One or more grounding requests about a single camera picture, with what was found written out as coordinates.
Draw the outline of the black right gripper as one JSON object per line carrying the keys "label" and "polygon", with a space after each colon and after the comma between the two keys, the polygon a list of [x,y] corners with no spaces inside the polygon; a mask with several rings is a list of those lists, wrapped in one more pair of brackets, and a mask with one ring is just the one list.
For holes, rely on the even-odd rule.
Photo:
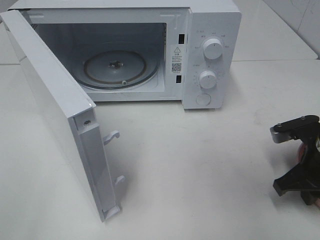
{"label": "black right gripper", "polygon": [[[304,150],[299,153],[300,158],[294,169],[287,172],[273,182],[273,188],[279,196],[283,196],[290,191],[301,191],[310,185],[307,180],[320,179],[320,152],[316,142],[320,136],[319,130],[297,129],[294,131],[295,139],[300,139],[304,145]],[[301,191],[301,198],[304,203],[310,205],[320,205],[319,191]]]}

